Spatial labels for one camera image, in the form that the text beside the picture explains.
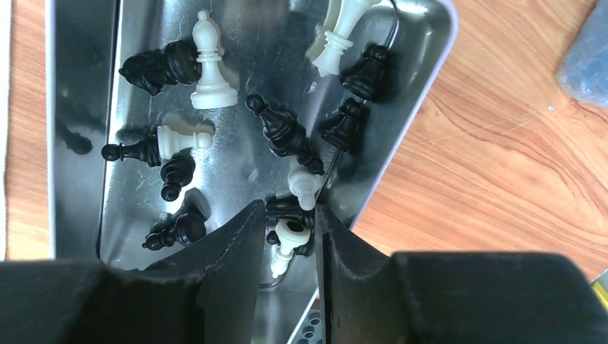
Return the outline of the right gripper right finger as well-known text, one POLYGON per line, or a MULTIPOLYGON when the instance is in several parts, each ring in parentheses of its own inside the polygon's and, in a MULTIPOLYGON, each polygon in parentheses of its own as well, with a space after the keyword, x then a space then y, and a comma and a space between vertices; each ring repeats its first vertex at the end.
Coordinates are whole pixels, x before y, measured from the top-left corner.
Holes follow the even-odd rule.
POLYGON ((605 343, 607 311, 578 267, 543 252, 385 255, 315 210, 325 343, 605 343))

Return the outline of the metal tin box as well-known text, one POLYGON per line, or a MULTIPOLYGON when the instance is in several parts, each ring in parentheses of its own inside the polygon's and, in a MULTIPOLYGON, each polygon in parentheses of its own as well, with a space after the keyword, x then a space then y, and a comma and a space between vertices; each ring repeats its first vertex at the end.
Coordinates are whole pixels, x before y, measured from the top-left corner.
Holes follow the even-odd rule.
POLYGON ((325 29, 327 1, 49 1, 49 121, 54 128, 49 206, 54 255, 92 258, 121 269, 143 269, 170 255, 141 247, 152 221, 176 208, 160 196, 158 168, 111 163, 106 143, 140 140, 158 125, 213 126, 210 150, 195 152, 193 186, 206 199, 208 230, 254 199, 296 203, 288 191, 295 158, 271 153, 262 121, 245 107, 257 93, 307 130, 323 159, 318 196, 353 226, 384 174, 457 36, 451 1, 381 1, 351 32, 341 59, 349 70, 372 44, 390 51, 386 77, 350 153, 320 136, 320 126, 350 97, 338 77, 320 77, 305 51, 325 29), (219 25, 228 54, 221 71, 239 102, 195 110, 193 87, 167 86, 157 96, 118 74, 131 55, 190 35, 199 10, 219 25))

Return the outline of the grey lego baseplate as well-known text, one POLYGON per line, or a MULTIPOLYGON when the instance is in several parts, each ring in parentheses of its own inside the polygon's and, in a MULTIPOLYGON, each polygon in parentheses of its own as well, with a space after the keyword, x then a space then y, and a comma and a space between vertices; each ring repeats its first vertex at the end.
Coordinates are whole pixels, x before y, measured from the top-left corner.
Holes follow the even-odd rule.
POLYGON ((322 320, 319 309, 309 309, 288 343, 323 344, 322 320))

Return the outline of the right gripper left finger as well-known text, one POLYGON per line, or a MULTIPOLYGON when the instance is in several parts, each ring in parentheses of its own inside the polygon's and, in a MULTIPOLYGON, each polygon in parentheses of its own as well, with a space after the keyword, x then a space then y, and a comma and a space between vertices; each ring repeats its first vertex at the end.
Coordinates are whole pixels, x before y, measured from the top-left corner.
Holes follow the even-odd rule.
POLYGON ((3 343, 249 343, 265 205, 144 270, 95 260, 1 265, 3 343))

